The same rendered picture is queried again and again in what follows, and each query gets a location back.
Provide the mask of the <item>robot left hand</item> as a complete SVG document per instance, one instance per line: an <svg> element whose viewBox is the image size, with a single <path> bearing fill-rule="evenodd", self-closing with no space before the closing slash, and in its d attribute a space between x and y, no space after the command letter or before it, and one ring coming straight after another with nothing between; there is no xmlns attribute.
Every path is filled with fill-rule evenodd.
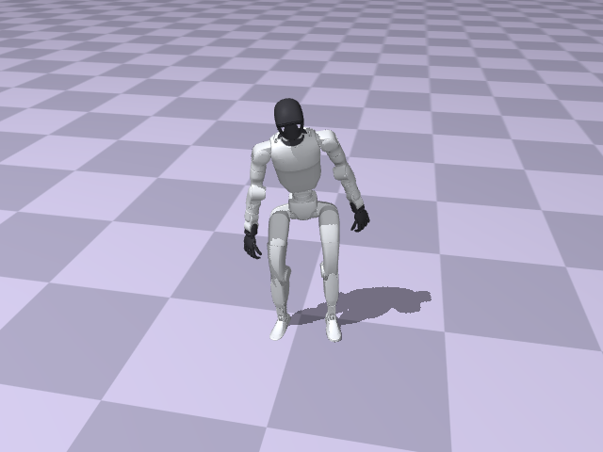
<svg viewBox="0 0 603 452"><path fill-rule="evenodd" d="M360 232L361 230L363 230L367 226L367 224L369 223L370 219L369 219L367 211L365 210L365 206L364 205L361 206L357 210L355 204L353 202L351 202L350 203L350 207L351 207L352 212L355 213L354 214L355 221L354 221L354 223L353 223L353 225L351 227L351 230L353 231L355 229L355 227L356 227L356 224L358 224L358 229L354 230L356 233L358 233L358 232Z"/></svg>

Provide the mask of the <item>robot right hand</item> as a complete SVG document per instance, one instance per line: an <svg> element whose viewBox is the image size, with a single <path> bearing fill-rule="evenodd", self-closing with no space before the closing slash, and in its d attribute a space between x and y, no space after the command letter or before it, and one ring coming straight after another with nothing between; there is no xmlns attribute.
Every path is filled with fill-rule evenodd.
<svg viewBox="0 0 603 452"><path fill-rule="evenodd" d="M255 235L257 235L257 224L254 224L251 227L251 232L247 231L245 229L244 233L245 233L245 237L244 237L244 250L252 257L255 259L260 259L261 257L258 257L255 255L255 250L259 255L262 255L262 252L257 248L256 246L256 240L255 240Z"/></svg>

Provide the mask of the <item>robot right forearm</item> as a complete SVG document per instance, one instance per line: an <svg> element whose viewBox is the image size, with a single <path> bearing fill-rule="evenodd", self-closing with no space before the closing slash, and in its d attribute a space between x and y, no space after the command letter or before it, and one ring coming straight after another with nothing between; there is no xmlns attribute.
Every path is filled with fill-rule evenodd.
<svg viewBox="0 0 603 452"><path fill-rule="evenodd" d="M249 187L248 193L247 193L247 199L246 199L246 211L245 211L245 223L244 223L244 228L251 232L251 227L254 224L257 224L258 226L258 214L259 214L259 207L261 205L261 201L252 201L252 196L253 196L253 190L252 187ZM258 229L258 227L257 227Z"/></svg>

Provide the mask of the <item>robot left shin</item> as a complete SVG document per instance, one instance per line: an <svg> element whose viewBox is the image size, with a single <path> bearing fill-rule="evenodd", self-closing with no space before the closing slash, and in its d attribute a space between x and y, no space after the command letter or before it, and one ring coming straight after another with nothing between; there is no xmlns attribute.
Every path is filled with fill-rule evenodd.
<svg viewBox="0 0 603 452"><path fill-rule="evenodd" d="M339 292L338 272L337 275L329 274L328 280L327 278L323 279L323 289L327 301L328 319L330 321L330 315L333 315L335 320L335 305L338 301Z"/></svg>

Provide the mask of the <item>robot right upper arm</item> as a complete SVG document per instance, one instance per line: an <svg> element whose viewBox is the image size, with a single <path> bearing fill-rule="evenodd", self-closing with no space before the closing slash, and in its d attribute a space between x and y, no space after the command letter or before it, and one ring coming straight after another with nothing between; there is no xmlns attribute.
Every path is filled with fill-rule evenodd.
<svg viewBox="0 0 603 452"><path fill-rule="evenodd" d="M266 198L266 187L262 186L267 163L271 159L270 141L256 144L252 150L250 170L251 187L253 190L252 201L263 201Z"/></svg>

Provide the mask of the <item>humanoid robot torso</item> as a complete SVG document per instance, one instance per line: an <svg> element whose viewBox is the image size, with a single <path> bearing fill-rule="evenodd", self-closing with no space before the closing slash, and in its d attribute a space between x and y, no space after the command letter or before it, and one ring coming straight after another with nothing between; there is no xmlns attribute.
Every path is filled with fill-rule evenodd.
<svg viewBox="0 0 603 452"><path fill-rule="evenodd" d="M300 128L300 127L299 127ZM318 197L314 189L321 175L320 148L315 130L303 127L307 134L301 144L286 146L277 132L270 139L271 160L279 182L289 193L290 218L307 220L318 217Z"/></svg>

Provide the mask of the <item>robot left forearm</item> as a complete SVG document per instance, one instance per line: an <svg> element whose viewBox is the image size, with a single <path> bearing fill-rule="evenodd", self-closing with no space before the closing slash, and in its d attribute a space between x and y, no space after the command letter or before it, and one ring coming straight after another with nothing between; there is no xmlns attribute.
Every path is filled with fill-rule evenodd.
<svg viewBox="0 0 603 452"><path fill-rule="evenodd" d="M346 175L348 180L341 180L341 185L344 187L347 199L353 202L357 208L357 210L364 205L364 202L361 198L361 193L358 190L358 186L356 184L356 179L354 173L349 165L346 166Z"/></svg>

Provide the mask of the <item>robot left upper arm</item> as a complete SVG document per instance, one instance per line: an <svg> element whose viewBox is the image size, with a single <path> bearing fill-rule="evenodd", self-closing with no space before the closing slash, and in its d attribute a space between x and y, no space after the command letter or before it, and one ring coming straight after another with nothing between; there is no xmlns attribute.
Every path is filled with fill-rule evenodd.
<svg viewBox="0 0 603 452"><path fill-rule="evenodd" d="M331 161L335 164L333 168L334 178L336 180L348 180L346 175L346 166L348 162L341 148L335 133L332 130L316 131L316 138L319 148L326 152Z"/></svg>

